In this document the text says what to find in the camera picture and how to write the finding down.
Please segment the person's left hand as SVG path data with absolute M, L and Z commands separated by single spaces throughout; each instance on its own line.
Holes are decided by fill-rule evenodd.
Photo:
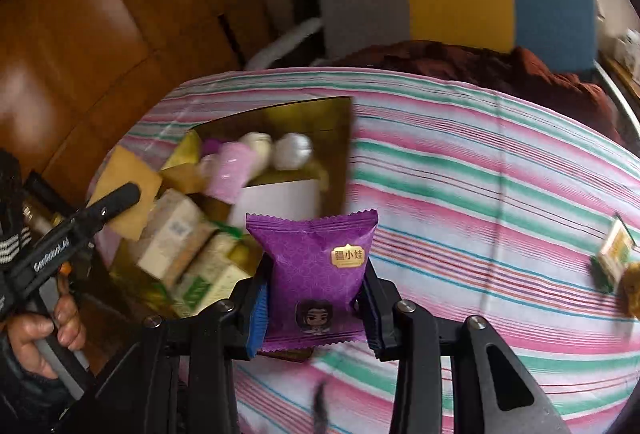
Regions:
M 61 295 L 54 309 L 58 321 L 58 342 L 73 352 L 85 346 L 87 330 L 81 322 L 77 305 L 69 294 Z M 42 357 L 36 347 L 37 340 L 45 339 L 53 332 L 54 322 L 37 314 L 23 314 L 11 318 L 6 326 L 8 338 L 17 361 L 36 376 L 55 380 L 58 374 Z

